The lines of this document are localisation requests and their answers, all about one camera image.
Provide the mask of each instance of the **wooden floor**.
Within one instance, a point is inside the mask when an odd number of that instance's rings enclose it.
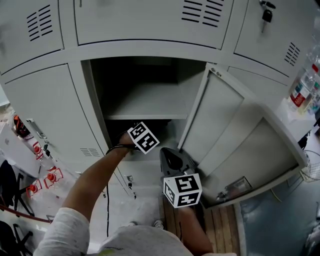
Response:
[[[163,198],[163,208],[166,230],[181,238],[178,210],[172,207],[166,197]],[[235,253],[240,256],[238,226],[233,205],[205,210],[203,219],[199,219],[199,222],[204,223],[205,233],[214,253]]]

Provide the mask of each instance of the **key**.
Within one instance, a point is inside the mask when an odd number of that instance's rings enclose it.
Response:
[[[267,23],[270,23],[272,20],[272,11],[269,9],[265,9],[262,15],[263,23],[262,23],[262,30],[261,33],[265,31],[265,27]]]

